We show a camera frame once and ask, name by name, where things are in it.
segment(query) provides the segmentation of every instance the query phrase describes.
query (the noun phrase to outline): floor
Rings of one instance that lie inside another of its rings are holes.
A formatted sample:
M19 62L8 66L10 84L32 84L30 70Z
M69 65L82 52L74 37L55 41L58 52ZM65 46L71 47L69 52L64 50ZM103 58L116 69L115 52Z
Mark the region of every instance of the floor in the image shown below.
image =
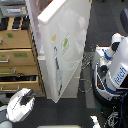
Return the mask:
M128 5L126 0L125 2L107 0L104 3L93 0L85 54L89 53L91 57L93 56L94 48L91 47L93 44L109 46L111 36L116 32L127 35L120 22L120 12L127 7L126 5ZM106 119L101 114L100 104L93 96L93 90L89 90L91 87L90 66L86 66L87 62L84 64L81 79L89 81L80 80L81 91L78 91L76 99L60 99L55 104L46 98L36 98L33 111L24 122L15 123L14 128L37 128L42 125L79 125L82 128L92 128L91 115L98 117L103 128Z

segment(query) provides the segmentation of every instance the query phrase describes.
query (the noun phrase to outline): wooden cabinet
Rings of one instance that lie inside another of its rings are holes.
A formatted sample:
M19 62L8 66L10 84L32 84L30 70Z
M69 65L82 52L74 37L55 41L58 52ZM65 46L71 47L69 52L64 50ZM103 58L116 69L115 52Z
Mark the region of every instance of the wooden cabinet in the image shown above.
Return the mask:
M16 81L16 82L0 82L1 93L15 93L22 88L33 89L35 92L40 91L39 78L33 81Z
M11 30L13 22L14 18L9 18L7 30L0 31L0 93L28 88L45 96L31 31Z
M31 48L28 31L29 30L0 31L0 48Z

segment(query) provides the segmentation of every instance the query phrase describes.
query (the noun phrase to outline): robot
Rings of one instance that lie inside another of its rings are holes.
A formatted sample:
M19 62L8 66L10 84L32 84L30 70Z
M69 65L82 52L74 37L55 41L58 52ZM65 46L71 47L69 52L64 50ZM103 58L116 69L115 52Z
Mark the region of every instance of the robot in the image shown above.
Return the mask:
M94 93L100 100L116 104L128 90L128 37L116 33L110 47L96 47L92 69Z
M32 89L15 93L8 105L0 107L0 128L12 128L12 123L23 121L32 111L35 96Z

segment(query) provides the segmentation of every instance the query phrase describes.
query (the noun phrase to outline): sticker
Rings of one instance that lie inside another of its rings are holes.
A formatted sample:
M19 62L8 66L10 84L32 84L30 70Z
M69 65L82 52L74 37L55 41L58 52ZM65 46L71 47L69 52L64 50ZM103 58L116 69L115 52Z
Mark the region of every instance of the sticker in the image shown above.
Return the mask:
M13 53L15 58L25 58L28 57L27 53Z
M8 38L14 38L12 33L7 33Z
M7 9L8 13L20 13L20 9Z
M56 40L56 34L53 35L53 37L51 38L52 42L55 42Z
M26 11L25 7L20 8L20 14L27 14L27 11Z
M62 55L66 52L68 47L69 47L69 33L66 35L66 37L63 39L61 43Z
M13 69L13 67L10 67L9 69Z
M56 56L57 55L57 48L56 48L56 46L54 47L54 56Z
M1 57L6 57L5 55L0 55Z

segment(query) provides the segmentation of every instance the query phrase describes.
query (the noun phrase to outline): drawer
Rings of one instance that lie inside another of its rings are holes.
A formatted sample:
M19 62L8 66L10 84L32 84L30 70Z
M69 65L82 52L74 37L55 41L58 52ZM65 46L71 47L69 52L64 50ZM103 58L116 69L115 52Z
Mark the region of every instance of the drawer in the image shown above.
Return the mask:
M38 76L33 81L13 81L12 82L0 82L0 93L15 93L22 88L33 89L35 92L39 92Z
M20 76L20 75L38 75L36 65L33 66L14 66L0 67L0 77L2 76Z
M1 11L4 17L19 17L19 16L27 15L27 10L25 5L1 6Z
M31 48L29 30L0 31L0 49Z
M32 50L0 50L0 66L16 65L35 65Z

